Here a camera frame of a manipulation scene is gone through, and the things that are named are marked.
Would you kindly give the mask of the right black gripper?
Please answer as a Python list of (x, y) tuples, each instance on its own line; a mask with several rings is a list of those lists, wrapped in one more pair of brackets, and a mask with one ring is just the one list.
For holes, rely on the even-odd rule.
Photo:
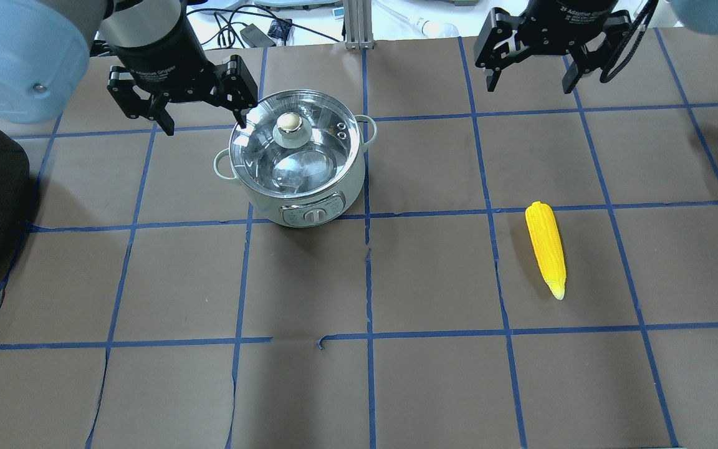
[(601, 84), (611, 82), (632, 57), (619, 62), (634, 33), (630, 13), (616, 1), (530, 1), (519, 16), (494, 7), (476, 39), (474, 61), (492, 93), (510, 65), (532, 55), (569, 54), (562, 91), (570, 94), (596, 70)]

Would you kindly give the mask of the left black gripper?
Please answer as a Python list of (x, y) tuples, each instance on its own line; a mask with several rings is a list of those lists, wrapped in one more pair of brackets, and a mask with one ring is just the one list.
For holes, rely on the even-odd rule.
[[(187, 17), (186, 1), (114, 1), (100, 23), (100, 36), (122, 63), (109, 69), (107, 90), (130, 119), (143, 117), (172, 136), (171, 97), (209, 91), (209, 104), (231, 111), (239, 128), (259, 102), (257, 83), (245, 60), (231, 55), (208, 62)], [(139, 87), (149, 93), (143, 99)]]

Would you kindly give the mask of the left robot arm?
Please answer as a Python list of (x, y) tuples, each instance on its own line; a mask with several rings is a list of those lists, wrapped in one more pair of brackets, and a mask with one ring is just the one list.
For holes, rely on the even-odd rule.
[(0, 1), (0, 118), (36, 124), (62, 113), (97, 38), (119, 60), (107, 91), (122, 114), (167, 135), (168, 104), (220, 107), (244, 127), (259, 103), (242, 57), (205, 56), (185, 1)]

